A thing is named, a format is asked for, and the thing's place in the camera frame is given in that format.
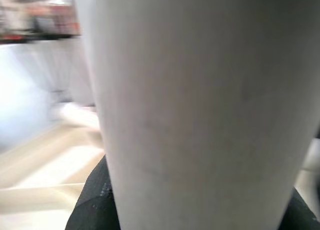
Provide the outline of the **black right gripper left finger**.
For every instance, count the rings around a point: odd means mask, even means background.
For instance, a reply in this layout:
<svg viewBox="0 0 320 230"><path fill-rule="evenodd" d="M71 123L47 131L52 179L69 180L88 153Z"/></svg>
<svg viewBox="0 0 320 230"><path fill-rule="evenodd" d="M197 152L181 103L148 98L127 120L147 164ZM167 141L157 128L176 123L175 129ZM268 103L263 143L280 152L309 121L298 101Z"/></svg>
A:
<svg viewBox="0 0 320 230"><path fill-rule="evenodd" d="M105 157L89 174L66 230L119 230L120 223Z"/></svg>

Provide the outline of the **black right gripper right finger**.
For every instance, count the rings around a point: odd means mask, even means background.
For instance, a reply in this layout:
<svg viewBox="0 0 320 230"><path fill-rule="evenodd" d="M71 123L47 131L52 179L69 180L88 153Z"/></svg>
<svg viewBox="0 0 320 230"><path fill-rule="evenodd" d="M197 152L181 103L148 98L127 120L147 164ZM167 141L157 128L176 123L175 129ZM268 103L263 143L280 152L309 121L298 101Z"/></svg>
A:
<svg viewBox="0 0 320 230"><path fill-rule="evenodd" d="M319 230L320 222L294 188L287 208L288 230Z"/></svg>

